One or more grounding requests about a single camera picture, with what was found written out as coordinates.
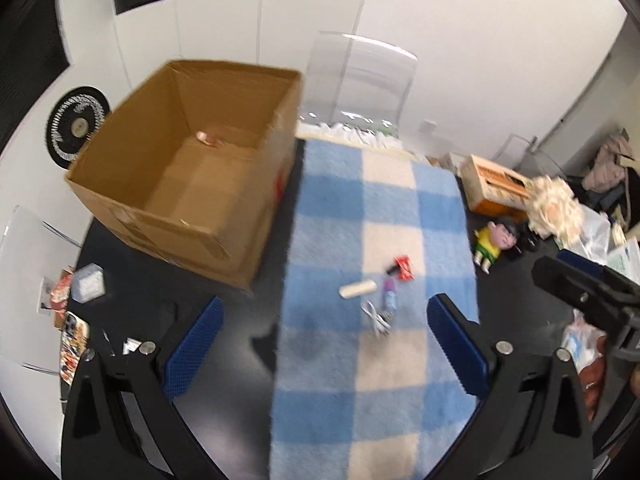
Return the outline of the white small box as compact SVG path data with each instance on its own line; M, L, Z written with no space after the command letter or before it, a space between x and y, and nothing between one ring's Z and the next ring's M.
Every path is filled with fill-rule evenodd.
M106 293L103 269L96 263L76 270L70 285L70 296L80 304L98 299Z

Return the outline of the red candy wrapper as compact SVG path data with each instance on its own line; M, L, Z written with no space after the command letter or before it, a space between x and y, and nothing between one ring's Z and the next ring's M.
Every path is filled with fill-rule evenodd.
M397 276L399 281L408 282L414 280L411 261L407 255L395 257L394 264L390 267L388 273Z

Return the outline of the purple cap eye drops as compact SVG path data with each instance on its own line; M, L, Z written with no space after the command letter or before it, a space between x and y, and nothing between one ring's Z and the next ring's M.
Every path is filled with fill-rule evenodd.
M397 311L396 281L391 276L388 276L384 281L383 306L384 311L390 314L395 314Z

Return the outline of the brown cardboard box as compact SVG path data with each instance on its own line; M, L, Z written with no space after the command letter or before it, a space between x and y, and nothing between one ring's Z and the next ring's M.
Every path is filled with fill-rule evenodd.
M107 116L66 182L128 246L250 288L294 165L302 87L287 68L169 61Z

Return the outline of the silver metal keyring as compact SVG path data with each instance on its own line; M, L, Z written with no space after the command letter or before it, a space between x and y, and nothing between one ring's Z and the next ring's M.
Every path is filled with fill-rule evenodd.
M392 325L393 325L393 320L394 320L394 314L393 312L390 311L382 311L380 313L378 313L378 322L386 328L386 330L389 330Z

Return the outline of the black vase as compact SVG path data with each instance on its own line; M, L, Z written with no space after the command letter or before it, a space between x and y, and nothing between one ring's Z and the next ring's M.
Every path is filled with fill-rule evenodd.
M506 256L510 261L518 260L523 257L526 252L536 252L541 244L541 237L531 229L527 221L523 221L518 225L518 236L515 245L506 252Z

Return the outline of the clear pink sanitizer bottle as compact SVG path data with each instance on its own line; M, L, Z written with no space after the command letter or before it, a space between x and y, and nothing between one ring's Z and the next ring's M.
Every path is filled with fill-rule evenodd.
M224 139L216 136L216 134L208 133L205 131L198 131L197 133L195 133L195 136L198 139L198 142L201 142L209 146L210 148L221 148L222 146L224 146Z

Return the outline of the white nail file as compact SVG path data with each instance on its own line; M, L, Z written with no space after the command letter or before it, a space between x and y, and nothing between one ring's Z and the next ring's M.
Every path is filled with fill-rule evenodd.
M378 289L378 284L376 281L367 278L366 280L362 280L360 282L350 283L347 285L343 285L338 290L338 294L343 299L352 299L360 296L366 296L372 294Z

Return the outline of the plastic bag with items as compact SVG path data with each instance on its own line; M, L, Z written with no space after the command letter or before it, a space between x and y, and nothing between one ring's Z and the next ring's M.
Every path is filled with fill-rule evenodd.
M573 321L562 335L562 347L570 352L585 393L589 420L596 414L604 385L606 335L588 324L582 312L573 310Z

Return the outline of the clear acrylic chair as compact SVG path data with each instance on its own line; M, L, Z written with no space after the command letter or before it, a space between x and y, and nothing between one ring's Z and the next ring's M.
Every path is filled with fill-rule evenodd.
M320 32L305 72L299 119L399 136L399 122L419 60L388 42Z

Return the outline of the clear plastic bag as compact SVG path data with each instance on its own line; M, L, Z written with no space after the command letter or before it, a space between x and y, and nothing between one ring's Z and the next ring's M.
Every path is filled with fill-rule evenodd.
M582 232L577 240L568 245L568 249L592 262L605 264L608 254L626 243L623 228L617 222L611 222L606 214L600 214L585 205L580 209L584 214Z

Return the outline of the cartoon boy figurine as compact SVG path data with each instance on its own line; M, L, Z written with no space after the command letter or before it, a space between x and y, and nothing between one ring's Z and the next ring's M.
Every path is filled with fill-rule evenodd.
M513 248L517 242L518 225L514 220L501 217L489 221L475 232L474 264L488 274L501 253Z

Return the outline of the orange tissue box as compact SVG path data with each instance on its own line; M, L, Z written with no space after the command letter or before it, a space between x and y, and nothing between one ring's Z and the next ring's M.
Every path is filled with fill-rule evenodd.
M470 211L491 218L527 216L529 178L475 155L462 162L459 174Z

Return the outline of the blue checked blanket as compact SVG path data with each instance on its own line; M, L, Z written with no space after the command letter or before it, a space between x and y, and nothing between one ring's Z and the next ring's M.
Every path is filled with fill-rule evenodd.
M407 255L413 281L388 271ZM383 286L396 281L386 330ZM372 294L341 286L370 278ZM309 140L288 248L271 411L275 479L422 479L470 419L426 322L446 294L478 317L458 184L449 171Z

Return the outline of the cream artificial rose bouquet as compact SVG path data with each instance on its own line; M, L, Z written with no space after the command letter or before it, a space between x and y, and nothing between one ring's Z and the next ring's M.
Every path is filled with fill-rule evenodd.
M543 240L552 236L570 245L582 234L585 214L570 186L560 177L530 180L528 227Z

